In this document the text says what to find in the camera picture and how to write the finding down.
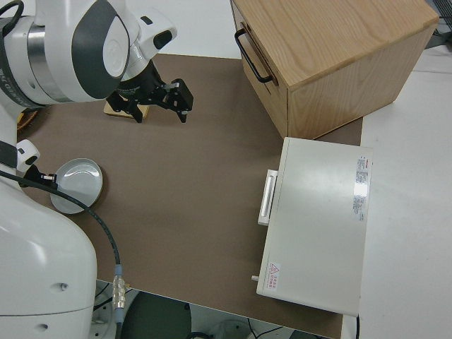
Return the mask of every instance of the label sticker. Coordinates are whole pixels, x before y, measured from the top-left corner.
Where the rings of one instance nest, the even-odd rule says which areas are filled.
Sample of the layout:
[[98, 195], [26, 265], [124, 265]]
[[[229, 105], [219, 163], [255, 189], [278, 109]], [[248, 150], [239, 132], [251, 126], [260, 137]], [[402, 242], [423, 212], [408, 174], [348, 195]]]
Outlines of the label sticker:
[[267, 290], [276, 290], [278, 288], [280, 270], [281, 265], [279, 263], [268, 264], [268, 277], [266, 282]]
[[369, 193], [369, 167], [371, 160], [365, 156], [358, 159], [356, 164], [355, 189], [353, 190], [353, 213], [356, 219], [364, 221]]

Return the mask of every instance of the warning label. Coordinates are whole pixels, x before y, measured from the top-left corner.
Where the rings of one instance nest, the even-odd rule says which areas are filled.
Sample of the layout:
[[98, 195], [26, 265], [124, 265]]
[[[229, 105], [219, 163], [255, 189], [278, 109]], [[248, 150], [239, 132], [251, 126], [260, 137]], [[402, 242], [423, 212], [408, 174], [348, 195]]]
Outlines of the warning label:
[[278, 288], [280, 270], [281, 265], [279, 263], [268, 264], [268, 277], [266, 283], [267, 290], [276, 290]]

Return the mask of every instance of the cable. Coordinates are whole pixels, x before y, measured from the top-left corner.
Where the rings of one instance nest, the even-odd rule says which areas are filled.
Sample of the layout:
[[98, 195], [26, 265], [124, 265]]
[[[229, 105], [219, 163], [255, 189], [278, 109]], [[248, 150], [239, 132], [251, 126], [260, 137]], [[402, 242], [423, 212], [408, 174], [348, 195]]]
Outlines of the cable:
[[257, 336], [257, 338], [261, 337], [261, 336], [264, 335], [264, 334], [267, 334], [267, 333], [270, 333], [270, 332], [274, 332], [274, 331], [280, 330], [281, 328], [283, 328], [283, 327], [280, 326], [280, 327], [274, 328], [273, 330], [269, 330], [269, 331], [262, 332], [261, 334], [259, 334], [259, 335]]
[[116, 324], [116, 334], [114, 335], [114, 339], [121, 339], [122, 333], [122, 323]]
[[251, 333], [253, 333], [254, 339], [257, 339], [257, 338], [261, 337], [264, 334], [267, 334], [267, 333], [270, 333], [270, 332], [274, 332], [274, 331], [277, 331], [277, 330], [280, 330], [281, 328], [283, 328], [283, 326], [279, 326], [279, 327], [276, 327], [276, 328], [274, 328], [272, 330], [265, 331], [265, 332], [262, 332], [259, 335], [256, 335], [255, 332], [253, 331], [253, 328], [251, 327], [251, 322], [250, 322], [249, 318], [246, 318], [246, 319], [248, 320], [249, 330], [251, 331]]
[[95, 311], [96, 309], [99, 309], [100, 307], [104, 306], [105, 304], [108, 304], [109, 302], [112, 302], [112, 300], [113, 300], [113, 297], [110, 297], [107, 300], [101, 302], [100, 304], [94, 305], [93, 306], [93, 311]]
[[6, 4], [5, 6], [0, 8], [0, 16], [4, 15], [5, 12], [11, 8], [13, 8], [14, 6], [17, 6], [17, 11], [14, 13], [14, 16], [12, 17], [12, 19], [10, 20], [9, 23], [7, 23], [3, 29], [3, 36], [7, 36], [8, 33], [10, 33], [10, 31], [13, 30], [13, 28], [16, 26], [16, 23], [19, 21], [20, 17], [22, 16], [23, 13], [23, 2], [22, 1], [12, 1], [8, 4]]
[[94, 296], [94, 299], [96, 299], [97, 297], [99, 297], [99, 296], [102, 294], [102, 292], [104, 292], [104, 291], [107, 289], [107, 287], [108, 287], [109, 285], [110, 285], [110, 283], [107, 282], [107, 284], [105, 285], [105, 287], [102, 288], [102, 289], [100, 290], [100, 292], [97, 293], [97, 294]]
[[359, 316], [357, 316], [356, 317], [356, 339], [359, 339], [359, 327], [360, 327], [360, 324], [359, 324]]
[[194, 338], [212, 339], [210, 335], [202, 332], [191, 332], [190, 334], [187, 335], [185, 339], [194, 339]]
[[70, 195], [68, 195], [66, 193], [60, 192], [60, 191], [58, 191], [56, 189], [53, 189], [52, 187], [48, 187], [48, 186], [45, 186], [45, 185], [42, 185], [42, 184], [38, 184], [37, 182], [33, 182], [31, 180], [24, 179], [24, 178], [18, 177], [16, 175], [9, 174], [7, 172], [0, 171], [0, 177], [4, 177], [4, 178], [10, 179], [10, 180], [13, 180], [15, 182], [18, 182], [19, 184], [23, 184], [23, 185], [26, 185], [26, 186], [29, 186], [29, 187], [32, 187], [32, 188], [35, 188], [35, 189], [41, 189], [43, 191], [49, 192], [51, 194], [54, 194], [56, 196], [60, 196], [60, 197], [62, 197], [64, 199], [66, 199], [67, 201], [70, 201], [70, 202], [75, 203], [76, 205], [80, 206], [83, 210], [85, 210], [93, 218], [95, 218], [95, 220], [100, 224], [100, 226], [104, 230], [105, 234], [107, 235], [107, 238], [108, 238], [110, 244], [112, 245], [113, 253], [114, 253], [114, 260], [115, 260], [116, 264], [117, 265], [121, 265], [121, 259], [119, 258], [119, 250], [118, 250], [116, 242], [115, 242], [115, 240], [113, 238], [112, 233], [110, 232], [108, 226], [106, 226], [106, 224], [104, 223], [104, 220], [102, 220], [100, 218], [100, 216], [97, 215], [91, 208], [87, 207], [87, 205], [85, 205], [81, 201], [73, 198], [72, 196], [70, 196]]
[[257, 339], [257, 335], [255, 334], [255, 332], [253, 331], [253, 328], [251, 327], [251, 322], [249, 320], [249, 318], [246, 318], [248, 320], [248, 326], [249, 326], [249, 330], [251, 331], [251, 333], [253, 333], [254, 339]]

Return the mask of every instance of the brown table mat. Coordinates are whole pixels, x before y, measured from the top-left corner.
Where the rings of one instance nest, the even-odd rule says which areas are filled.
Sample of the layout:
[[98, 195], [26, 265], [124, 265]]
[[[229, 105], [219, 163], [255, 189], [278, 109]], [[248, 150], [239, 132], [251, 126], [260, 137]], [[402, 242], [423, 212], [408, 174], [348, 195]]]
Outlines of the brown table mat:
[[[20, 135], [40, 150], [38, 167], [55, 172], [77, 157], [101, 166], [104, 188], [93, 208], [112, 230], [132, 287], [339, 338], [340, 314], [257, 295], [251, 281], [266, 238], [257, 224], [266, 171], [278, 169], [283, 140], [241, 61], [155, 61], [166, 81], [183, 78], [194, 95], [186, 124], [159, 107], [137, 124], [102, 113], [105, 101], [54, 106]], [[359, 143], [360, 129], [357, 121], [322, 140]], [[52, 207], [48, 194], [27, 192]], [[71, 219], [93, 242], [98, 278], [111, 281], [106, 236], [85, 213]]]

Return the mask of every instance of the wooden box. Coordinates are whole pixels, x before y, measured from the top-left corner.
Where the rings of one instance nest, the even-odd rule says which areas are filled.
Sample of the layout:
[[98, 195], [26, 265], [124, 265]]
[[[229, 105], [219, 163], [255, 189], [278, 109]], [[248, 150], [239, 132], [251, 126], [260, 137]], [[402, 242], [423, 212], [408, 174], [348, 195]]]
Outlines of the wooden box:
[[232, 10], [245, 73], [280, 135], [309, 139], [394, 101], [438, 22], [424, 0], [232, 0]]

